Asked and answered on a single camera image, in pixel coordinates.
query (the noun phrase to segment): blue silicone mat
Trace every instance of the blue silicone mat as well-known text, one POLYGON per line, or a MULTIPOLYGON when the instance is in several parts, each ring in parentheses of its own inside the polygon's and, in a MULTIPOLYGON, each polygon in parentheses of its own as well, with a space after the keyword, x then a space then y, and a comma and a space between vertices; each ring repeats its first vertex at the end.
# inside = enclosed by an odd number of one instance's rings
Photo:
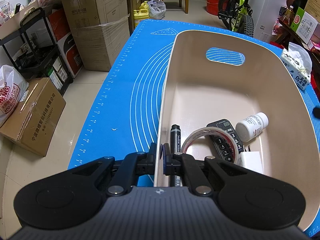
MULTIPOLYGON (((69 169, 102 156, 117 160, 128 153, 145 151, 156 142, 161 95, 165 73, 175 36, 185 30, 225 33, 260 44, 278 57, 282 50, 248 36, 215 27, 175 22, 144 20, 135 29, 106 77, 80 132, 69 169)), ((240 65, 240 53, 213 48, 207 51, 211 60, 240 65)), ((320 120, 312 115, 319 101, 309 85, 300 93, 310 113, 320 144, 320 120)), ((152 178, 143 176, 141 186, 152 186, 152 178)), ((320 230, 318 214, 306 230, 309 236, 320 230)))

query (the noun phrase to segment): yellow bottle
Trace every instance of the yellow bottle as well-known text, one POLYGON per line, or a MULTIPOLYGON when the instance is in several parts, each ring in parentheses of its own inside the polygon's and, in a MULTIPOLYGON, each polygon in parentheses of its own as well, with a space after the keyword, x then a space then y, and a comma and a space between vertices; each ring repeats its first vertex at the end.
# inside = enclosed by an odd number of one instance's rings
POLYGON ((133 10, 133 19, 134 19, 134 27, 137 27, 141 21, 145 19, 149 19, 148 9, 141 9, 138 11, 133 10))
POLYGON ((148 5, 148 1, 144 1, 141 6, 139 7, 139 10, 141 9, 147 9, 149 10, 149 5, 148 5))

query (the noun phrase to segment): metal screw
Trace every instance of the metal screw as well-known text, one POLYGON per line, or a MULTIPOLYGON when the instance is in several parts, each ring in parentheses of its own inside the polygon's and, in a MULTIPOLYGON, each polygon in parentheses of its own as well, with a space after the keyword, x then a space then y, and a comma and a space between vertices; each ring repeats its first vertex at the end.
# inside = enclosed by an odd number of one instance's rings
POLYGON ((114 185, 108 188, 108 192, 111 194, 120 194, 124 191, 123 187, 118 186, 118 185, 114 185))
POLYGON ((202 195, 209 194, 211 192, 211 188, 208 186, 198 186, 196 187, 196 192, 202 195))

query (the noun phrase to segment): bottle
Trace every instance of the bottle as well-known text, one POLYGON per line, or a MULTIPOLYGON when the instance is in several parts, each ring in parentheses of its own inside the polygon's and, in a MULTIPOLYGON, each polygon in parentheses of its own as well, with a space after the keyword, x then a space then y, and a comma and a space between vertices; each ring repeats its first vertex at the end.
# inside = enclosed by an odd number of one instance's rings
POLYGON ((141 6, 139 7, 139 10, 141 9, 147 9, 149 10, 149 5, 148 5, 148 1, 144 1, 141 6))
POLYGON ((242 142, 248 142, 258 136, 268 124, 268 117, 260 112, 238 122, 236 124, 236 132, 242 142))
POLYGON ((290 5, 290 8, 287 8, 287 11, 285 12, 284 18, 283 18, 283 22, 287 25, 290 25, 293 19, 293 6, 290 5))
POLYGON ((142 20, 149 19, 148 9, 133 10, 133 19, 134 27, 137 27, 142 20))

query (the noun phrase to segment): white refrigerator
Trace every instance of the white refrigerator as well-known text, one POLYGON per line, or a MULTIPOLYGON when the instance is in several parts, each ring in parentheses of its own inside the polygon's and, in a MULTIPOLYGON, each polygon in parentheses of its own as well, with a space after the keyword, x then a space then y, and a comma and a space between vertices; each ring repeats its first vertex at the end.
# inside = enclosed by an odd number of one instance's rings
POLYGON ((279 16, 281 6, 286 6, 286 0, 249 0, 253 10, 253 37, 269 43, 275 39, 272 29, 279 16))

